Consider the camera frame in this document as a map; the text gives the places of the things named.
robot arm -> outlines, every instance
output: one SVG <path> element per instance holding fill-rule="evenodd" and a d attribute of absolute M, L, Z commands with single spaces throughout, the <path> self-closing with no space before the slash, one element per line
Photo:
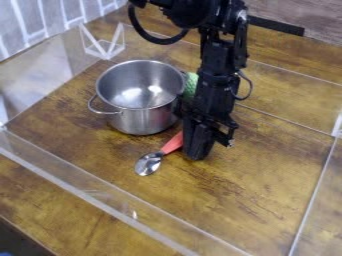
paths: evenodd
<path fill-rule="evenodd" d="M 247 98 L 238 96 L 241 77 L 245 78 L 241 69 L 246 67 L 249 57 L 247 7 L 242 0 L 130 1 L 132 25 L 142 37 L 152 43 L 175 43 L 188 29 L 198 28 L 202 57 L 199 80 L 194 98 L 190 102 L 182 101 L 179 113 L 183 118 L 183 151 L 191 159 L 201 160 L 209 155 L 215 141 L 233 146 L 234 131 L 239 127 L 230 114 L 235 100 Z M 135 7 L 144 8 L 147 2 L 159 6 L 163 14 L 182 28 L 176 36 L 159 39 L 142 28 Z M 234 40 L 223 40 L 221 34 L 234 35 Z M 227 133 L 222 132 L 222 127 L 227 128 Z"/>

spoon handle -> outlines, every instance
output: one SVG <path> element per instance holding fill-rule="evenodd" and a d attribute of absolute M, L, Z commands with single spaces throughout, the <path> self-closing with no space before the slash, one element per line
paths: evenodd
<path fill-rule="evenodd" d="M 180 131 L 172 139 L 166 143 L 166 145 L 162 147 L 162 152 L 164 155 L 170 154 L 183 146 L 183 131 Z"/>

green object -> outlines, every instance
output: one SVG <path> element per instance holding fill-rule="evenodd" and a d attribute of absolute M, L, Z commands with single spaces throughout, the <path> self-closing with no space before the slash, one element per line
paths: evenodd
<path fill-rule="evenodd" d="M 192 72 L 186 73 L 186 89 L 183 93 L 183 99 L 191 100 L 195 95 L 198 85 L 198 74 Z"/>

black cable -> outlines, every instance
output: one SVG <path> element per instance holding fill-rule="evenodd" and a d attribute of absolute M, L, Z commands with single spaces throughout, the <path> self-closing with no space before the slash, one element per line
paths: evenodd
<path fill-rule="evenodd" d="M 175 35 L 174 37 L 170 38 L 158 38 L 152 35 L 150 35 L 146 30 L 143 29 L 135 15 L 135 6 L 130 4 L 128 6 L 128 17 L 132 23 L 132 26 L 138 32 L 138 34 L 151 43 L 154 44 L 160 44 L 160 45 L 168 45 L 176 43 L 186 35 L 188 32 L 188 29 L 183 29 L 182 32 Z"/>

white bracket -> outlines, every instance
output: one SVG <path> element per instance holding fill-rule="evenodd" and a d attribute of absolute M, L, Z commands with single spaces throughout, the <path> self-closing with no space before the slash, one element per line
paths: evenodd
<path fill-rule="evenodd" d="M 79 28 L 83 47 L 87 54 L 103 60 L 110 60 L 126 49 L 124 27 L 122 23 L 119 23 L 116 27 L 111 42 L 103 39 L 96 40 L 83 24 Z"/>
<path fill-rule="evenodd" d="M 331 132 L 331 136 L 341 137 L 342 136 L 342 113 L 339 113 L 335 126 Z"/>

